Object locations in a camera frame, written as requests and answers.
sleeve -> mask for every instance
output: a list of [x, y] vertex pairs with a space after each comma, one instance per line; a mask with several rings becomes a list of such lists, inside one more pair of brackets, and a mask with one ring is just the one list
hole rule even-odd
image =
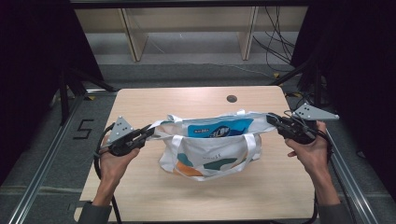
[[95, 206], [91, 202], [85, 203], [82, 207], [78, 224], [105, 224], [111, 213], [111, 206]]
[[321, 224], [352, 223], [351, 216], [343, 203], [337, 205], [317, 205]]

white tote bag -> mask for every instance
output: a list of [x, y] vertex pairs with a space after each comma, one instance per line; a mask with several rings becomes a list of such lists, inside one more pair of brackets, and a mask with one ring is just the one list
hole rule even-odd
[[181, 119], [169, 115], [151, 127], [148, 140], [163, 140], [161, 167], [170, 173], [205, 181], [241, 172], [262, 154], [260, 133], [275, 127], [266, 113], [240, 110], [211, 119]]

black controller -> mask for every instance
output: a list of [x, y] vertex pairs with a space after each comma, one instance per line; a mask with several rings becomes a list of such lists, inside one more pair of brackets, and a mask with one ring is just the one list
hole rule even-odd
[[146, 139], [154, 134], [154, 129], [146, 126], [142, 129], [133, 130], [124, 137], [113, 142], [109, 146], [109, 151], [114, 156], [124, 156], [129, 154], [134, 148], [141, 148], [145, 145]]
[[267, 122], [277, 128], [277, 132], [285, 139], [293, 139], [297, 143], [306, 145], [315, 140], [318, 134], [315, 120], [280, 117], [274, 113], [267, 115]]

wooden table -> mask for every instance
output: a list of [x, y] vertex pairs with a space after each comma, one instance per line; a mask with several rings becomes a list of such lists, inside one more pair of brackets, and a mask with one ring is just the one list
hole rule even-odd
[[[228, 95], [237, 97], [235, 103]], [[168, 114], [210, 118], [238, 109], [274, 112], [289, 109], [279, 87], [204, 87], [119, 91], [107, 125], [124, 116], [141, 128]], [[123, 221], [210, 221], [306, 218], [313, 212], [314, 188], [304, 167], [276, 131], [262, 134], [262, 157], [243, 172], [206, 182], [166, 173], [158, 160], [165, 145], [149, 141], [135, 158], [115, 197]], [[92, 200], [99, 180], [93, 167], [81, 201]], [[81, 208], [75, 213], [78, 219]]]

metal bracket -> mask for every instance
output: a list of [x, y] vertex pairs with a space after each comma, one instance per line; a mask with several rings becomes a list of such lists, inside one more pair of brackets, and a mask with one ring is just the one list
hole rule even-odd
[[305, 120], [338, 120], [340, 117], [327, 111], [313, 107], [312, 105], [303, 104], [296, 111], [293, 116]]
[[119, 140], [128, 133], [131, 133], [133, 130], [134, 128], [122, 116], [119, 116], [111, 130], [106, 144], [111, 145], [114, 141]]

